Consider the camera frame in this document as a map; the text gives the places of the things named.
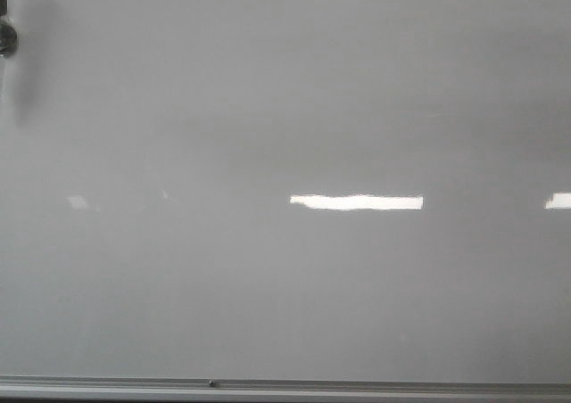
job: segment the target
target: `gray surface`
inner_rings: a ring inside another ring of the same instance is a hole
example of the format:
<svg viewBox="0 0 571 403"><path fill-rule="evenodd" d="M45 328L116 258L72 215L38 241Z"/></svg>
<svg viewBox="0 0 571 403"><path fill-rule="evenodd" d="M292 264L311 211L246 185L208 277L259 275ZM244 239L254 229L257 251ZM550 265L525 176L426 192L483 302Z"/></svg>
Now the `gray surface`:
<svg viewBox="0 0 571 403"><path fill-rule="evenodd" d="M0 374L568 382L570 0L11 16Z"/></svg>

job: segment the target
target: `white surface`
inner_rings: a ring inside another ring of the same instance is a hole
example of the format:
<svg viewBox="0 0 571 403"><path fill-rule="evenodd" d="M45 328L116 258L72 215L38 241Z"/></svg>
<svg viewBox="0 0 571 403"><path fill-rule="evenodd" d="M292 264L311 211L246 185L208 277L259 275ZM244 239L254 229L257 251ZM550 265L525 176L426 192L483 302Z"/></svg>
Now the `white surface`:
<svg viewBox="0 0 571 403"><path fill-rule="evenodd" d="M570 14L12 0L0 374L568 382Z"/></svg>

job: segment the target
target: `dark object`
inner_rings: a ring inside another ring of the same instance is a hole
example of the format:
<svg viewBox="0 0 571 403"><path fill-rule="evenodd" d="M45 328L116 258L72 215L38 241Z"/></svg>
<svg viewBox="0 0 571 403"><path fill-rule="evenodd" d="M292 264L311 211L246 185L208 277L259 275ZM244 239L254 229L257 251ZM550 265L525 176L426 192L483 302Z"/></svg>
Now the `dark object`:
<svg viewBox="0 0 571 403"><path fill-rule="evenodd" d="M8 12L8 0L0 0L0 55L8 56L16 51L18 34L4 16Z"/></svg>

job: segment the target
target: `whiteboard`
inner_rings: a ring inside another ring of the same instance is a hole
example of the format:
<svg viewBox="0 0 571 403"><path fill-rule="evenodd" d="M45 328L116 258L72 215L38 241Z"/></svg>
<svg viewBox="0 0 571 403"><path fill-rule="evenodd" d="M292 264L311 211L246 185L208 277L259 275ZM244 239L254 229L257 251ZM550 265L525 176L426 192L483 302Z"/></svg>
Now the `whiteboard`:
<svg viewBox="0 0 571 403"><path fill-rule="evenodd" d="M569 0L10 1L0 375L568 382Z"/></svg>

